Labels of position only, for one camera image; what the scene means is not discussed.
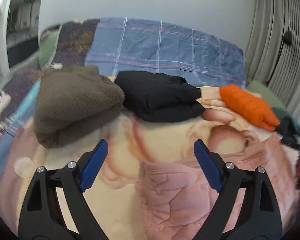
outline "bed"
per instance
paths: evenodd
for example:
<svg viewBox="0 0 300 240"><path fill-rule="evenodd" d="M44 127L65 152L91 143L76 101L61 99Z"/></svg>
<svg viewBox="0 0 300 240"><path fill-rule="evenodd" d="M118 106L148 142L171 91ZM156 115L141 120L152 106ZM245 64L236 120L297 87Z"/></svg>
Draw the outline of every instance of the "bed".
<svg viewBox="0 0 300 240"><path fill-rule="evenodd" d="M16 104L16 111L10 113L0 140L0 216L15 233L23 198L36 167L61 168L92 150L101 138L109 144L108 158L84 197L110 239L140 240L146 239L146 232L135 190L139 161L180 162L193 156L193 143L198 138L231 161L238 152L244 153L255 143L276 136L250 125L220 99L218 87L231 83L245 87L246 79L242 51L212 35L164 22L102 18L68 22L47 30L41 44L42 69L97 65L100 74L112 80L124 70L183 76L201 88L202 98L198 101L211 115L174 124L153 124L123 111L116 120L84 138L62 148L45 149L36 140L33 127L40 87L40 79L36 79ZM220 119L220 114L227 118ZM209 146L212 132L227 139L226 151L224 146L215 149ZM281 177L280 169L271 175L277 196L283 193L289 196L280 202L283 219L289 219L293 207L295 190L291 188L297 158L296 151L285 147L280 161L275 161L278 167L285 165L289 170L289 185L275 182L274 178ZM62 190L58 191L58 197L67 227L76 231Z"/></svg>

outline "folded clothing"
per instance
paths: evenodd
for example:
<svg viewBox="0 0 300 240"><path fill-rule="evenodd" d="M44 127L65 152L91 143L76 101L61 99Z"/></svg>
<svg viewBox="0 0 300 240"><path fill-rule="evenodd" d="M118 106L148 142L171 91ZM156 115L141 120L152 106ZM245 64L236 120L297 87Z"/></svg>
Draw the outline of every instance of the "folded clothing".
<svg viewBox="0 0 300 240"><path fill-rule="evenodd" d="M117 117L124 93L98 67L46 70L34 117L44 147L62 147Z"/></svg>
<svg viewBox="0 0 300 240"><path fill-rule="evenodd" d="M280 125L276 129L278 133L286 138L293 138L294 135L300 136L300 125L291 114L278 107L273 107L272 110L280 120Z"/></svg>
<svg viewBox="0 0 300 240"><path fill-rule="evenodd" d="M220 95L231 110L242 115L255 126L274 131L280 124L280 120L266 101L255 97L234 84L221 87Z"/></svg>
<svg viewBox="0 0 300 240"><path fill-rule="evenodd" d="M240 154L221 157L239 169L254 171L263 166L277 197L282 220L287 216L295 196L294 174L276 134ZM194 156L178 163L141 162L136 191L148 240L193 239L218 198ZM225 232L236 224L244 193L245 189L239 189Z"/></svg>
<svg viewBox="0 0 300 240"><path fill-rule="evenodd" d="M119 72L115 82L125 93L123 106L149 122L181 122L204 112L195 101L201 91L183 77L146 71Z"/></svg>

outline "teal cloth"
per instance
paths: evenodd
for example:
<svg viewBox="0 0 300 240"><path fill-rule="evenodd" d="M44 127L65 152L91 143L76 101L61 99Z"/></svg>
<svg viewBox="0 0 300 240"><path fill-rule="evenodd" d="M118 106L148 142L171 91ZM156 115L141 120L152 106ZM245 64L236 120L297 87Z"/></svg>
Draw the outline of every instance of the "teal cloth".
<svg viewBox="0 0 300 240"><path fill-rule="evenodd" d="M286 110L279 108L279 107L273 107L272 110L274 111L275 115L278 117L278 119L282 122L283 120L289 121L289 132L294 134L297 134L300 136L300 125L294 119L294 117L289 114Z"/></svg>

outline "bedspread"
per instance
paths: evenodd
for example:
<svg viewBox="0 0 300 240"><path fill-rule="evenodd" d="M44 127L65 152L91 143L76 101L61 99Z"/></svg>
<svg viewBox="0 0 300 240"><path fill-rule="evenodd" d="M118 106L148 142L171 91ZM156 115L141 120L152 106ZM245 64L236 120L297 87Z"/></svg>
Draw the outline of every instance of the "bedspread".
<svg viewBox="0 0 300 240"><path fill-rule="evenodd" d="M219 88L201 87L201 92L202 98L198 101L207 110L196 119L169 124L148 123L130 112L122 112L102 129L65 147L50 150L34 139L30 119L23 125L23 132L15 138L17 141L13 142L8 154L8 166L0 182L0 215L16 232L21 205L35 168L40 165L47 169L62 168L69 161L77 161L104 138L109 144L108 156L92 188L83 195L109 239L146 239L134 186L138 181L140 161L178 162L193 155L193 144L200 138L211 151L236 163L236 154L273 134L249 125L240 115L224 107ZM291 181L295 176L297 154L286 151L284 158L291 165ZM7 188L11 189L11 196L3 194ZM57 192L67 227L76 231L62 190ZM287 194L293 195L294 190L289 187ZM283 206L282 219L292 206L291 198L285 199Z"/></svg>

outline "gray curtain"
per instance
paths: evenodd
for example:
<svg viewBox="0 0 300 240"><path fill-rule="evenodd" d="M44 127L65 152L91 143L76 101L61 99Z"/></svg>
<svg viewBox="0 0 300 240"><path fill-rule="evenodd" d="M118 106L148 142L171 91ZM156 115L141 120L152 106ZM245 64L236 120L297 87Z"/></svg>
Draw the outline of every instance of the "gray curtain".
<svg viewBox="0 0 300 240"><path fill-rule="evenodd" d="M257 0L245 63L248 79L265 84L288 30L292 32L292 46L283 46L268 87L295 113L300 104L300 0Z"/></svg>

